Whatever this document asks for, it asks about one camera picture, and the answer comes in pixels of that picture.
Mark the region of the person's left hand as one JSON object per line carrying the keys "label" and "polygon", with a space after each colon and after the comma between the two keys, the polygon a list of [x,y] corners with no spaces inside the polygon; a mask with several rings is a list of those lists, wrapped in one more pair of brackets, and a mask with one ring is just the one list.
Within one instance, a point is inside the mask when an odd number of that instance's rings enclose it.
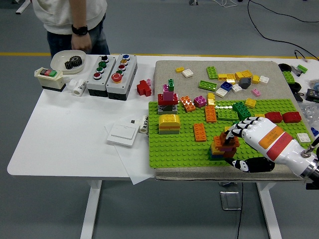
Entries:
{"label": "person's left hand", "polygon": [[92,41],[89,33],[86,35],[76,35],[73,33],[71,37],[71,49],[90,52],[92,50]]}

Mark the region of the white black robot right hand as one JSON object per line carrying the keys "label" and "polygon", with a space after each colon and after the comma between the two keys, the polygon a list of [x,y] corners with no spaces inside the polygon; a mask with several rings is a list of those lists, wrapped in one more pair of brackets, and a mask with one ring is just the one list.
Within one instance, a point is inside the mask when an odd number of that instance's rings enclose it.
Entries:
{"label": "white black robot right hand", "polygon": [[230,127],[224,135],[227,143],[236,136],[243,138],[246,144],[263,155],[246,160],[225,158],[227,163],[241,171],[270,172],[275,164],[283,164],[295,175],[309,178],[316,184],[319,182],[319,158],[312,152],[318,139],[305,150],[290,134],[263,117],[248,117]]}

